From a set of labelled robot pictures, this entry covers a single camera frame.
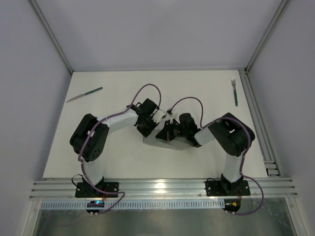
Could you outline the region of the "grey cloth napkin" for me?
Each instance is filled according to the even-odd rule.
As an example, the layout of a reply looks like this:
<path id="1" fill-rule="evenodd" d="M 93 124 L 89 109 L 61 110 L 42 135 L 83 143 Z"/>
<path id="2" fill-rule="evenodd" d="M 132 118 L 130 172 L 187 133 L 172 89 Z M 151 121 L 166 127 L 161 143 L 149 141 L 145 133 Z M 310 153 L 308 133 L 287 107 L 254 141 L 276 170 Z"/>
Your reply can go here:
<path id="1" fill-rule="evenodd" d="M 172 141 L 164 141 L 157 139 L 156 135 L 160 132 L 159 129 L 155 129 L 148 137 L 143 137 L 143 143 L 149 146 L 158 147 L 158 148 L 167 148 L 174 150 L 185 150 L 192 148 L 192 146 L 184 138 L 175 138 Z"/>

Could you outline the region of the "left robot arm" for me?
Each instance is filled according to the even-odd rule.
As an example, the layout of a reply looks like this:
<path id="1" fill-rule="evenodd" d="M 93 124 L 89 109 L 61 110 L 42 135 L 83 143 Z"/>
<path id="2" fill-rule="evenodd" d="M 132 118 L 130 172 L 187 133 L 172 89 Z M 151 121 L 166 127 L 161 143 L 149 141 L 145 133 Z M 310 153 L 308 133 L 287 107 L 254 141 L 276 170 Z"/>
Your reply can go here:
<path id="1" fill-rule="evenodd" d="M 83 168 L 82 181 L 76 184 L 75 197 L 116 198 L 118 184 L 104 181 L 98 161 L 108 135 L 135 126 L 146 138 L 165 116 L 166 112 L 148 98 L 143 103 L 131 104 L 124 111 L 101 120 L 92 114 L 84 115 L 69 141 L 74 152 L 79 155 L 78 161 Z"/>

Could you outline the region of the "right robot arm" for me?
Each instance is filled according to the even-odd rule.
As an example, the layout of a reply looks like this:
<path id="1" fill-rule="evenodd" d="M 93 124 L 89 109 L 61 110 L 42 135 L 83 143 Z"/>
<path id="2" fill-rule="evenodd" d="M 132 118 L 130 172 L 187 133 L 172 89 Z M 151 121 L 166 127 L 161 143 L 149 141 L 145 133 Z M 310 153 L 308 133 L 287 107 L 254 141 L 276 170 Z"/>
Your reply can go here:
<path id="1" fill-rule="evenodd" d="M 179 120 L 165 121 L 155 138 L 168 144 L 179 140 L 194 148 L 216 140 L 226 153 L 219 191 L 232 195 L 239 191 L 244 179 L 242 168 L 245 155 L 255 140 L 255 134 L 232 113 L 224 114 L 203 128 L 197 127 L 191 114 L 183 113 Z"/>

